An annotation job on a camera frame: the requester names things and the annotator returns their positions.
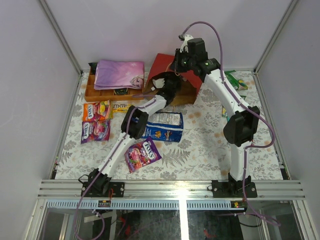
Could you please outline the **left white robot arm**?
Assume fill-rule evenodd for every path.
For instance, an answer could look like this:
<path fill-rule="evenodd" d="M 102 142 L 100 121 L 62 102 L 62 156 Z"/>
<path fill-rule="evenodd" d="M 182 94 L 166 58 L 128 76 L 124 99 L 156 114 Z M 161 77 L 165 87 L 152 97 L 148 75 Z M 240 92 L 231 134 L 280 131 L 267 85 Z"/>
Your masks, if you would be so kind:
<path fill-rule="evenodd" d="M 149 95 L 151 99 L 146 103 L 130 106 L 121 123 L 121 133 L 115 145 L 100 166 L 87 177 L 93 193 L 98 197 L 105 197 L 109 193 L 108 182 L 114 176 L 119 162 L 125 158 L 129 146 L 143 136 L 149 117 L 171 104 L 182 88 L 182 78 L 174 72 L 162 72 L 152 79 L 156 82 L 163 80 L 163 87 L 156 94 Z"/>

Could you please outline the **green snack packet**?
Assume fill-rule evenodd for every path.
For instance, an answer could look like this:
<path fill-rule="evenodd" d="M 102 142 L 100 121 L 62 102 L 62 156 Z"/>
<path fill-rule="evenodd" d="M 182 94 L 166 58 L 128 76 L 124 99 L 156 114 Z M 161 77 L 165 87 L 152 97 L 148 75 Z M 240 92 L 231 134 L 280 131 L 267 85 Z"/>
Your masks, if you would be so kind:
<path fill-rule="evenodd" d="M 246 101 L 246 96 L 245 95 L 240 95 L 240 98 L 243 100 L 243 101 Z M 224 106 L 222 106 L 222 112 L 221 112 L 221 116 L 226 118 L 227 121 L 229 121 L 229 116 L 228 116 L 228 113 L 227 113 L 227 110 Z"/>
<path fill-rule="evenodd" d="M 236 77 L 236 70 L 225 71 L 224 74 L 235 90 L 248 90 L 248 85 L 240 78 Z"/>

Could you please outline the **yellow chocolate candy packet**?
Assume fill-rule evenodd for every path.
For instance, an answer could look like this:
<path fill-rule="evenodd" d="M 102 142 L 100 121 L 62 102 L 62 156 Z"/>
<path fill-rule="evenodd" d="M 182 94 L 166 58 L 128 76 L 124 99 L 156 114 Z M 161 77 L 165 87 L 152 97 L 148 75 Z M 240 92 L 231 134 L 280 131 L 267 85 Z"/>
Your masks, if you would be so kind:
<path fill-rule="evenodd" d="M 113 112 L 114 113 L 127 113 L 131 104 L 114 104 L 113 105 Z"/>

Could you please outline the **red paper bag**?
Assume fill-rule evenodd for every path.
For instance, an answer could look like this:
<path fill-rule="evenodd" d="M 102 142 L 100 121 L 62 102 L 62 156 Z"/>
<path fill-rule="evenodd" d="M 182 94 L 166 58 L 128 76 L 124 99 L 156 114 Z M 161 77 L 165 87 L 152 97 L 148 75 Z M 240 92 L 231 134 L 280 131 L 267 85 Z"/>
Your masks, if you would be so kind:
<path fill-rule="evenodd" d="M 151 91 L 151 87 L 154 86 L 153 79 L 156 79 L 158 75 L 160 75 L 160 78 L 169 76 L 169 79 L 172 79 L 172 82 L 174 82 L 170 83 L 169 86 L 177 87 L 175 91 L 175 97 L 169 105 L 193 105 L 202 86 L 202 81 L 198 76 L 195 76 L 191 70 L 177 75 L 173 70 L 170 69 L 173 61 L 173 55 L 158 53 L 149 71 L 143 91 Z"/>

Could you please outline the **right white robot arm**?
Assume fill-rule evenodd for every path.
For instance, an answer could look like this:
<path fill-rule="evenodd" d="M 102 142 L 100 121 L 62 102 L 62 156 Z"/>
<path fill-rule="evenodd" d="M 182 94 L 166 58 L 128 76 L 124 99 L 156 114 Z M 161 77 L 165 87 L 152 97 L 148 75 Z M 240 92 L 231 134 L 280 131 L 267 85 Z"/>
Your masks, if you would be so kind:
<path fill-rule="evenodd" d="M 180 35 L 182 44 L 176 49 L 171 70 L 177 73 L 192 71 L 206 84 L 222 103 L 227 112 L 228 121 L 223 134 L 231 147 L 230 177 L 228 192 L 233 197 L 240 197 L 246 191 L 242 182 L 248 178 L 246 169 L 246 148 L 251 145 L 257 132 L 260 110 L 251 107 L 236 92 L 228 81 L 223 70 L 222 61 L 209 58 L 205 42 L 202 38 L 194 38 L 189 34 Z"/>

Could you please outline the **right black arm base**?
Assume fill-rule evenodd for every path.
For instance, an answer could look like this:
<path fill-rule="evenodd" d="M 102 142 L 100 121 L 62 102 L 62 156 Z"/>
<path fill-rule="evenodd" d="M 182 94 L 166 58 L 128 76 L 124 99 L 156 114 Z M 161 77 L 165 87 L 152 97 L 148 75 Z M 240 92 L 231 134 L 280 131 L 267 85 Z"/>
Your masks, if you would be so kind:
<path fill-rule="evenodd" d="M 257 198 L 257 189 L 255 183 L 252 181 L 249 175 L 244 180 L 234 180 L 230 174 L 228 174 L 227 181 L 212 180 L 211 192 L 214 198 L 244 198 L 244 192 L 247 198 Z"/>

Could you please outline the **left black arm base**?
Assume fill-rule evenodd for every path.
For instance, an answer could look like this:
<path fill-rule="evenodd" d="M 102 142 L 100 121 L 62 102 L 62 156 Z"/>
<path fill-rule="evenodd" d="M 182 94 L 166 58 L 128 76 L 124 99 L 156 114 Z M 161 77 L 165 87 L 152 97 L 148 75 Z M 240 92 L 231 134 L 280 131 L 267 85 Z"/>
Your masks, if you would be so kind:
<path fill-rule="evenodd" d="M 78 182 L 82 184 L 81 195 L 87 198 L 123 198 L 125 192 L 125 183 L 121 181 L 111 181 L 111 178 L 105 174 L 99 174 L 99 170 L 95 169 L 90 174 L 84 174 L 78 178 Z"/>

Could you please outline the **purple candy packet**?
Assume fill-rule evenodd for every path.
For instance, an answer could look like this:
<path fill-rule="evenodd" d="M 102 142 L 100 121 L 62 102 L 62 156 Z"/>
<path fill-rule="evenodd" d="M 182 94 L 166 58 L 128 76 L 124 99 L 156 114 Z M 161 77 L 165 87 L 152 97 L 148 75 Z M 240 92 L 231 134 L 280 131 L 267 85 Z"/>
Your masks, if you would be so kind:
<path fill-rule="evenodd" d="M 110 138 L 110 126 L 111 121 L 99 120 L 99 121 L 83 121 L 81 132 L 81 144 L 90 142 L 104 142 Z"/>
<path fill-rule="evenodd" d="M 162 158 L 150 136 L 144 141 L 130 146 L 125 152 L 124 157 L 130 173 L 133 173 Z"/>

